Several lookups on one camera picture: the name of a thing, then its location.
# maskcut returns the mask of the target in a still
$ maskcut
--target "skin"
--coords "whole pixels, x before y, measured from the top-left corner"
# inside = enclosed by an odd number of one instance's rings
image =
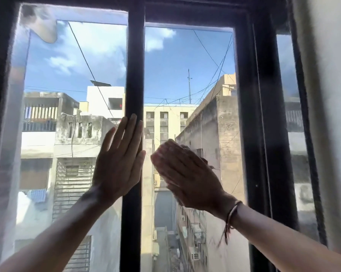
[[[139,182],[146,155],[138,153],[142,133],[135,114],[112,128],[97,157],[91,188],[30,245],[4,261],[0,272],[62,272],[100,215]]]
[[[223,190],[204,160],[173,140],[162,144],[151,160],[181,205],[226,221],[236,198]],[[282,272],[341,272],[341,255],[244,204],[230,223]]]

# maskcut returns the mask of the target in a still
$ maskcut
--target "black window frame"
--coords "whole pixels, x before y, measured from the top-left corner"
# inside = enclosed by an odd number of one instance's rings
[[[9,143],[4,146],[4,142],[10,141],[13,135],[16,135],[17,132],[13,128],[20,125],[18,122],[10,122],[4,111],[8,103],[12,103],[12,97],[21,99],[23,94],[8,93],[5,75],[10,57],[8,50],[13,43],[12,30],[21,2],[128,12],[125,112],[126,116],[137,114],[138,120],[143,118],[146,22],[235,28],[240,132],[248,205],[293,229],[298,229],[276,32],[268,7],[261,5],[263,1],[0,0],[0,153],[6,150],[10,152],[8,149],[13,145]],[[296,47],[295,33],[293,39],[293,45]],[[300,71],[301,64],[298,59],[297,67],[297,72],[301,75],[298,75],[298,85],[304,109],[304,129],[309,132],[309,120],[305,112],[306,92],[300,82],[303,72]],[[311,141],[307,140],[308,156],[313,155],[310,145]],[[2,159],[7,162],[14,161],[14,157],[8,154],[0,155],[0,161]],[[121,237],[120,271],[140,271],[141,181],[123,197]],[[275,271],[275,267],[254,246],[250,246],[250,263],[253,272]]]

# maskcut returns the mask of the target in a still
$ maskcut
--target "air conditioning unit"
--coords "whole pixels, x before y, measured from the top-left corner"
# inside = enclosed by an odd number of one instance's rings
[[[201,259],[201,254],[197,248],[189,247],[189,253],[191,255],[192,261],[197,261]]]

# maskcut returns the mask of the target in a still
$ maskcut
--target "sky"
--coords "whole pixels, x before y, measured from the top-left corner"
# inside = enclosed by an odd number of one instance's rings
[[[69,23],[96,81],[125,86],[125,25],[57,21],[58,39],[53,44],[45,43],[31,32],[26,91],[60,91],[77,101],[86,100],[87,86],[92,85],[93,78]],[[206,91],[191,96],[192,104],[199,103],[219,76],[235,73],[233,39],[232,32],[225,31],[146,27],[144,101],[188,103],[189,70],[191,94],[208,86]],[[295,96],[290,36],[278,36],[277,42],[284,91]]]

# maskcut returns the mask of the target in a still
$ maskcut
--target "forearm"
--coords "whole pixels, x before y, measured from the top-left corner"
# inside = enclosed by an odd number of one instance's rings
[[[76,248],[107,209],[90,189],[67,213],[0,265],[0,272],[62,272]]]
[[[282,272],[341,271],[341,255],[243,204],[231,224]]]

